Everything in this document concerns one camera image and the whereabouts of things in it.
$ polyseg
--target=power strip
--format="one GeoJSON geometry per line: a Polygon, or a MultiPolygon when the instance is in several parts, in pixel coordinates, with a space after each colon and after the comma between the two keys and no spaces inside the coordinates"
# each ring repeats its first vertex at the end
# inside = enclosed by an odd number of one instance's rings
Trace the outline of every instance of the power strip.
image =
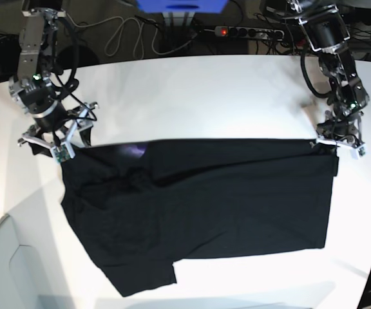
{"type": "Polygon", "coordinates": [[[254,39],[263,41],[282,41],[284,40],[284,31],[264,28],[248,27],[224,27],[217,26],[214,29],[217,37],[235,37],[239,39],[254,39]]]}

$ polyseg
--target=white tabletop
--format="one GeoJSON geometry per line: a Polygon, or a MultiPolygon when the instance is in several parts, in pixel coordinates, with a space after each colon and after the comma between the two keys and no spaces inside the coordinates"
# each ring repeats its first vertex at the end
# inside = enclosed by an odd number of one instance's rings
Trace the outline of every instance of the white tabletop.
{"type": "MultiPolygon", "coordinates": [[[[307,59],[320,91],[317,59],[307,59]]],[[[371,63],[357,71],[371,97],[371,63]]],[[[81,68],[76,95],[97,101],[93,145],[165,138],[314,138],[325,103],[307,89],[297,57],[210,56],[81,68]],[[314,102],[314,106],[304,105],[314,102]]],[[[72,100],[66,104],[75,106],[72,100]]],[[[0,210],[21,244],[35,247],[54,297],[70,308],[241,308],[281,303],[356,308],[371,267],[371,101],[364,110],[359,161],[339,151],[326,247],[322,250],[175,263],[177,285],[121,299],[90,261],[60,201],[61,170],[17,139],[33,122],[0,84],[0,210]]]]}

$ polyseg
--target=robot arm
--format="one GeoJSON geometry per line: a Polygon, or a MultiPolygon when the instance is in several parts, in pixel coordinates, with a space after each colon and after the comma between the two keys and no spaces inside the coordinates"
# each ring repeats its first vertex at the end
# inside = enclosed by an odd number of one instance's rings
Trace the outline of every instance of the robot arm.
{"type": "Polygon", "coordinates": [[[35,124],[19,139],[19,145],[28,143],[33,153],[52,156],[61,163],[75,156],[71,138],[80,132],[85,146],[90,145],[92,122],[96,121],[92,109],[96,104],[79,101],[80,106],[66,111],[62,100],[77,89],[75,79],[79,55],[72,27],[61,10],[61,1],[25,0],[23,15],[27,17],[26,29],[21,35],[22,48],[17,75],[9,80],[10,94],[25,113],[31,114],[35,124]],[[55,63],[55,44],[58,22],[67,27],[74,45],[74,65],[68,81],[56,86],[50,79],[62,70],[55,63]]]}
{"type": "MultiPolygon", "coordinates": [[[[333,111],[326,112],[326,121],[318,124],[317,142],[337,145],[350,149],[353,157],[361,158],[365,154],[365,144],[361,138],[361,110],[367,106],[369,96],[357,75],[356,64],[348,49],[350,35],[336,5],[324,4],[324,1],[288,0],[291,8],[298,15],[298,20],[311,49],[319,57],[319,66],[330,82],[331,91],[315,95],[327,98],[327,104],[333,111]]],[[[302,71],[305,73],[304,58],[307,48],[301,56],[302,71]]]]}

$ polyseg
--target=white cable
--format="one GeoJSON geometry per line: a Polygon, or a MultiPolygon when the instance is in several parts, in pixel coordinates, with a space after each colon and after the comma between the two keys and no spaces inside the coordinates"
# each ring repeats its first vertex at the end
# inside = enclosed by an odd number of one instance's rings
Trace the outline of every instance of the white cable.
{"type": "MultiPolygon", "coordinates": [[[[133,58],[134,59],[137,59],[136,57],[136,51],[137,51],[137,48],[138,48],[138,44],[141,44],[141,57],[138,58],[139,60],[142,60],[144,59],[144,42],[143,42],[143,39],[142,39],[142,31],[144,29],[144,23],[140,23],[138,21],[138,19],[134,18],[134,17],[129,17],[127,19],[124,19],[123,17],[121,16],[114,16],[114,17],[110,17],[110,18],[107,18],[103,21],[99,21],[97,23],[93,23],[93,24],[85,24],[85,25],[79,25],[77,24],[71,17],[70,14],[67,14],[68,18],[70,19],[71,23],[74,25],[74,27],[76,28],[91,28],[91,27],[94,27],[94,26],[98,26],[100,24],[104,24],[108,21],[113,21],[114,19],[118,19],[119,21],[121,21],[121,24],[119,25],[119,27],[117,28],[117,30],[115,30],[114,34],[109,38],[108,42],[106,43],[105,47],[104,47],[104,53],[108,56],[108,57],[112,57],[114,56],[120,49],[120,43],[121,43],[121,36],[122,36],[122,32],[124,31],[124,26],[126,24],[126,22],[128,21],[135,21],[137,23],[137,26],[138,26],[138,37],[137,37],[137,41],[135,42],[135,45],[134,45],[134,49],[133,49],[133,58]],[[112,53],[108,53],[108,48],[109,48],[109,45],[112,43],[112,41],[114,40],[114,38],[118,36],[118,39],[117,39],[117,46],[116,48],[114,49],[114,51],[112,53]]],[[[163,56],[163,55],[169,55],[170,53],[174,53],[174,52],[177,52],[178,50],[181,50],[182,48],[186,47],[188,44],[191,43],[191,41],[197,36],[197,34],[195,34],[189,41],[187,41],[186,43],[184,43],[183,45],[181,45],[180,47],[177,47],[175,48],[174,50],[170,50],[170,51],[166,51],[164,53],[160,53],[158,51],[155,50],[155,47],[154,47],[154,43],[155,43],[155,39],[157,38],[157,34],[158,34],[158,29],[156,28],[155,29],[155,33],[154,33],[154,38],[153,38],[153,41],[151,43],[151,48],[153,50],[153,52],[156,54],[156,55],[160,55],[160,56],[163,56]]]]}

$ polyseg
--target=black t-shirt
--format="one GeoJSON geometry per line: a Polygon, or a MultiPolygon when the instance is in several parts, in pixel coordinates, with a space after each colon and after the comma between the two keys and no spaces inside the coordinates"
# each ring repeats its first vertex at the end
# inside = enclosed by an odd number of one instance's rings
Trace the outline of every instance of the black t-shirt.
{"type": "Polygon", "coordinates": [[[337,167],[334,148],[310,140],[81,149],[62,164],[62,206],[92,261],[128,296],[176,283],[180,259],[323,248],[337,167]]]}

